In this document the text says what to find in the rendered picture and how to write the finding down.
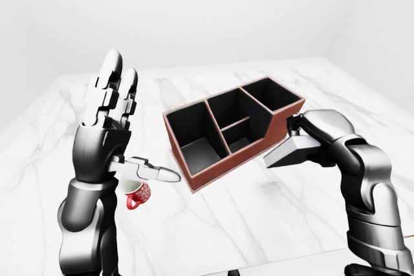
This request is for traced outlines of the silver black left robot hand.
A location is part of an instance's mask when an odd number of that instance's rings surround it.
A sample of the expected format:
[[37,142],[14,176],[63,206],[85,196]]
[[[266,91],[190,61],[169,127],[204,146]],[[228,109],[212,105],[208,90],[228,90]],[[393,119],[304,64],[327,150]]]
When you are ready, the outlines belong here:
[[140,182],[180,181],[180,175],[171,169],[153,166],[143,158],[124,158],[131,137],[128,118],[135,112],[137,84],[136,70],[124,72],[121,54],[111,49],[99,75],[89,83],[85,114],[74,139],[72,161],[79,181],[100,184],[116,173]]

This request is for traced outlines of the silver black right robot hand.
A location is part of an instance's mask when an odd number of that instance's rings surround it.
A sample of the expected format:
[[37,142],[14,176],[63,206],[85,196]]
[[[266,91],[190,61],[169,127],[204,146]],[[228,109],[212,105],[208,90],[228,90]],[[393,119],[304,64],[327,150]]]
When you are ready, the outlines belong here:
[[354,134],[352,123],[332,109],[309,110],[287,119],[289,137],[265,157],[267,168],[311,161],[322,167],[334,167],[328,148],[337,139]]

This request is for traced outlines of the red-brown desk caddy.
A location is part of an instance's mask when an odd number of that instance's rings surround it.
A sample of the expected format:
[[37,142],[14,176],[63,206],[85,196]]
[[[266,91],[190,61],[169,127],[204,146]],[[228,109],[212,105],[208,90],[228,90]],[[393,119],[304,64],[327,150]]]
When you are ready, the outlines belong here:
[[285,139],[305,98],[271,77],[163,114],[171,152],[196,192]]

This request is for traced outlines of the red and white mug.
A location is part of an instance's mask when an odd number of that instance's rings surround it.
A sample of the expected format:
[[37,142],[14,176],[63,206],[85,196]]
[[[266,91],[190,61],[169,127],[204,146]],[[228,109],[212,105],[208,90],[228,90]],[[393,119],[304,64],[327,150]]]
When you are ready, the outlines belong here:
[[126,207],[129,210],[136,209],[140,204],[147,202],[151,196],[151,189],[145,182],[121,178],[118,186],[127,197]]

